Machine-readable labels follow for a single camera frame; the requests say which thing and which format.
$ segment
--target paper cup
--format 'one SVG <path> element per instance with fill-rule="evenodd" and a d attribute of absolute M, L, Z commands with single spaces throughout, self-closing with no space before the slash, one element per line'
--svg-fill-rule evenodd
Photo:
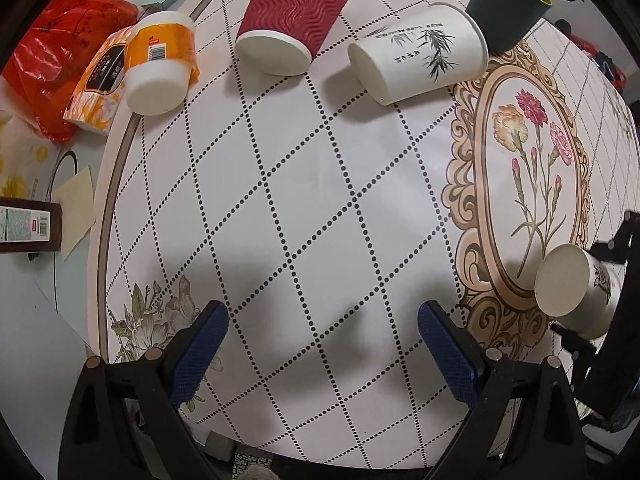
<path fill-rule="evenodd" d="M 476 20 L 489 49 L 512 49 L 551 8 L 551 0 L 469 0 L 466 12 Z"/>
<path fill-rule="evenodd" d="M 180 28 L 165 27 L 173 24 Z M 132 112 L 164 114 L 184 101 L 190 81 L 198 74 L 195 31 L 193 20 L 174 10 L 156 12 L 133 27 L 127 38 L 124 75 L 124 93 Z M 143 58 L 134 63 L 131 59 L 135 53 L 130 50 L 132 42 L 139 40 L 138 35 L 142 44 L 136 48 L 142 48 Z"/>
<path fill-rule="evenodd" d="M 347 1 L 251 0 L 236 53 L 267 74 L 302 74 Z"/>
<path fill-rule="evenodd" d="M 358 79 L 381 105 L 482 77 L 489 52 L 474 20 L 436 3 L 348 46 Z"/>
<path fill-rule="evenodd" d="M 545 257 L 534 288 L 542 312 L 586 339 L 609 330 L 620 298 L 617 277 L 573 244 L 560 245 Z"/>

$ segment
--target small paper cup with flower print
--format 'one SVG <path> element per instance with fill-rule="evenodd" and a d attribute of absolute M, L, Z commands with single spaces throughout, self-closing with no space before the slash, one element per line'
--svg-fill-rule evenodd
<path fill-rule="evenodd" d="M 474 20 L 446 3 L 379 28 L 347 52 L 356 76 L 381 105 L 478 79 L 489 59 Z"/>
<path fill-rule="evenodd" d="M 562 244 L 542 261 L 534 291 L 542 312 L 581 337 L 596 339 L 609 330 L 620 282 L 580 247 Z"/>

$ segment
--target table edge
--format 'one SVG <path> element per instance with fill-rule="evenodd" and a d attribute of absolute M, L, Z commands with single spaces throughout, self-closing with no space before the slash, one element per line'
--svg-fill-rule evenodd
<path fill-rule="evenodd" d="M 186 0 L 178 9 L 194 20 L 212 0 Z M 106 270 L 111 217 L 124 165 L 141 116 L 123 100 L 116 112 L 102 156 L 94 193 L 95 224 L 91 227 L 87 259 L 87 333 L 92 351 L 109 362 L 106 311 Z"/>

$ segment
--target red paper cup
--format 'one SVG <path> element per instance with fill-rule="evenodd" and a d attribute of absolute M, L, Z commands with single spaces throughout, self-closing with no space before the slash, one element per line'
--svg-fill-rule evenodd
<path fill-rule="evenodd" d="M 267 74 L 302 74 L 347 1 L 251 0 L 236 52 Z"/>

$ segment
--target table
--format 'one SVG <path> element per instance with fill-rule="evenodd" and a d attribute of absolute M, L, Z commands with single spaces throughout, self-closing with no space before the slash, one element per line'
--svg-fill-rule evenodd
<path fill-rule="evenodd" d="M 90 336 L 112 362 L 137 358 L 220 299 L 229 332 L 189 418 L 302 460 L 433 465 L 466 406 L 419 337 L 418 306 L 438 300 L 484 345 L 570 371 L 533 279 L 544 252 L 608 239 L 637 208 L 629 110 L 544 20 L 482 80 L 380 107 L 347 44 L 438 0 L 350 0 L 308 73 L 263 75 L 232 50 L 248 1 L 200 5 L 184 106 L 118 112 Z M 530 218 L 546 219 L 540 234 Z"/>

